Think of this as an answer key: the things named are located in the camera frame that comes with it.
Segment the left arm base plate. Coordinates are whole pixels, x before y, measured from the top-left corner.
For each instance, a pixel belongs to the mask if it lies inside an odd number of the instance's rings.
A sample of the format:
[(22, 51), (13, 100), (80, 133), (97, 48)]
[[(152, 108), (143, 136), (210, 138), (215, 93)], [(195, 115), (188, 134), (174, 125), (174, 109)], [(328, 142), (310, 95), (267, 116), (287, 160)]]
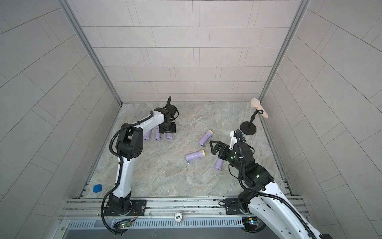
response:
[(122, 202), (121, 200), (111, 202), (108, 200), (103, 208), (103, 215), (107, 217), (143, 216), (146, 204), (146, 200), (130, 200), (129, 202)]

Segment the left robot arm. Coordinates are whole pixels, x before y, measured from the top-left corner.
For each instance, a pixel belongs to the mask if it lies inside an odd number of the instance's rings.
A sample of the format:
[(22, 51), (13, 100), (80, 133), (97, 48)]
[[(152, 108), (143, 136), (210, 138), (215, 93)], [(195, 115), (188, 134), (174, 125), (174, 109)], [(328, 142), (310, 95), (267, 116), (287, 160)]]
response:
[(109, 151), (118, 158), (118, 172), (114, 187), (109, 190), (101, 203), (101, 214), (127, 215), (132, 208), (131, 179), (138, 156), (143, 151), (144, 135), (156, 129), (159, 134), (174, 134), (175, 119), (178, 109), (171, 104), (171, 97), (166, 105), (156, 108), (144, 119), (134, 123), (124, 123), (113, 135)]

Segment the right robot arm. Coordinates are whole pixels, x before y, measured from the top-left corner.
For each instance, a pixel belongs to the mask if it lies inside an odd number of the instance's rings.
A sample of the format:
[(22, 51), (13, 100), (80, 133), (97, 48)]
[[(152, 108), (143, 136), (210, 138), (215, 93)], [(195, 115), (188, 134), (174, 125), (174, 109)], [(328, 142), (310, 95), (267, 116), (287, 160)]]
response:
[(217, 140), (210, 142), (211, 152), (238, 170), (238, 181), (244, 190), (238, 196), (239, 208), (253, 214), (280, 239), (329, 239), (303, 218), (283, 194), (270, 173), (255, 162), (254, 148), (243, 141), (229, 146)]

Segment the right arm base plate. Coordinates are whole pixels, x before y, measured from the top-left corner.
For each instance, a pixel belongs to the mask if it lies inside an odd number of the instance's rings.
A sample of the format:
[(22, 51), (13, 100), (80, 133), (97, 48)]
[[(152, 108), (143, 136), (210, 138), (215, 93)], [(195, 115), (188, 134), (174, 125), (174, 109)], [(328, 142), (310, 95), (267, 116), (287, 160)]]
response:
[(237, 198), (226, 198), (219, 202), (225, 208), (227, 215), (249, 215), (247, 208), (241, 208)]

